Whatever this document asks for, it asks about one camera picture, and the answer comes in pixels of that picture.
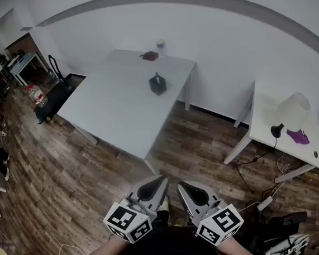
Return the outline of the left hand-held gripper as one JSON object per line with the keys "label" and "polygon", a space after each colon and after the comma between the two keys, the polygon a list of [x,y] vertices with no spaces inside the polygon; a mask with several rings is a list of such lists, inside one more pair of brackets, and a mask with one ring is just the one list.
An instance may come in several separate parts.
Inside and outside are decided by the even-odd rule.
{"label": "left hand-held gripper", "polygon": [[[128,197],[113,203],[103,222],[113,235],[132,244],[138,242],[152,231],[152,222],[167,189],[168,178],[165,176],[154,175],[137,182]],[[137,200],[149,203],[145,205]]]}

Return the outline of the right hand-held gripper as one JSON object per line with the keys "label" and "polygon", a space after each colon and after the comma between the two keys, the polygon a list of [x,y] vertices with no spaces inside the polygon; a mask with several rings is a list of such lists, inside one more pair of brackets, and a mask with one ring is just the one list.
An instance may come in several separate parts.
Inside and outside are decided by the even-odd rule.
{"label": "right hand-held gripper", "polygon": [[[236,208],[218,200],[217,194],[208,185],[195,181],[180,181],[177,191],[190,221],[198,225],[196,235],[214,246],[231,238],[244,223]],[[199,223],[199,208],[204,205],[212,206]]]}

